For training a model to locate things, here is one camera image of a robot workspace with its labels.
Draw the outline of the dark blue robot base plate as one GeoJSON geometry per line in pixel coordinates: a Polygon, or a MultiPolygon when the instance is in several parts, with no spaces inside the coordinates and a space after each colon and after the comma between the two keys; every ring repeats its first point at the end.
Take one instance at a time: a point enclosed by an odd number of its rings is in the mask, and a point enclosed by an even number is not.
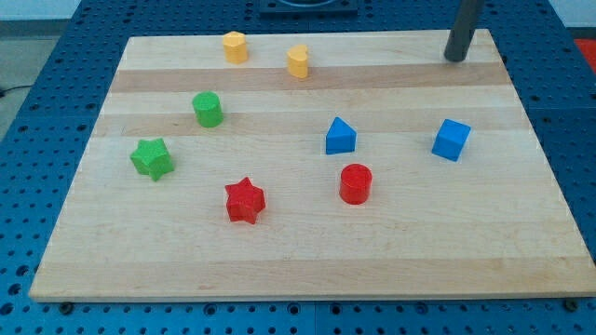
{"type": "Polygon", "coordinates": [[[259,0],[261,16],[355,14],[359,0],[259,0]]]}

